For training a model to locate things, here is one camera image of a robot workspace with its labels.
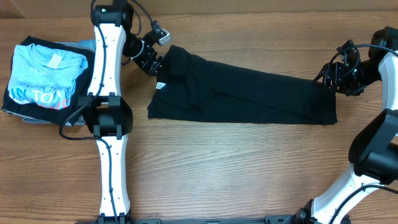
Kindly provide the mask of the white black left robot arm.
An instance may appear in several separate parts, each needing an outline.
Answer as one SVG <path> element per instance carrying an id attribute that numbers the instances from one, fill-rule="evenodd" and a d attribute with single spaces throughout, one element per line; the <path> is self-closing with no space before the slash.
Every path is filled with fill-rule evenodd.
<path id="1" fill-rule="evenodd" d="M 164 58 L 153 46 L 170 40 L 170 33 L 155 20 L 150 21 L 151 30 L 143 38 L 131 33 L 136 3 L 113 1 L 110 5 L 91 6 L 95 62 L 87 94 L 79 98 L 78 105 L 100 154 L 102 196 L 97 223 L 132 223 L 126 149 L 133 115 L 121 94 L 122 57 L 154 76 Z"/>

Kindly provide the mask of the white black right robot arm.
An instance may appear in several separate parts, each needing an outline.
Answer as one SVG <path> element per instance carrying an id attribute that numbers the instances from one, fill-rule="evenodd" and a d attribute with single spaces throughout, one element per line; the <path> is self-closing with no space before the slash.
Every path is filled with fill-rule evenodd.
<path id="1" fill-rule="evenodd" d="M 397 180 L 397 29 L 386 26 L 376 31 L 367 45 L 368 60 L 361 60 L 352 40 L 337 47 L 342 62 L 330 60 L 313 83 L 358 96 L 370 84 L 382 83 L 382 111 L 353 140 L 348 168 L 322 195 L 311 199 L 286 223 L 350 223 L 348 213 L 376 190 L 393 192 L 388 186 Z"/>

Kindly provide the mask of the black t-shirt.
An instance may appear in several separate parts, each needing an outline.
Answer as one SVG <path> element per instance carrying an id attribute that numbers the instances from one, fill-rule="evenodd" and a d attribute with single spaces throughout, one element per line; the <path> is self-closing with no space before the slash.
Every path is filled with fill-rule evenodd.
<path id="1" fill-rule="evenodd" d="M 175 45 L 157 75 L 149 118 L 333 125 L 336 97 L 310 80 L 206 60 Z"/>

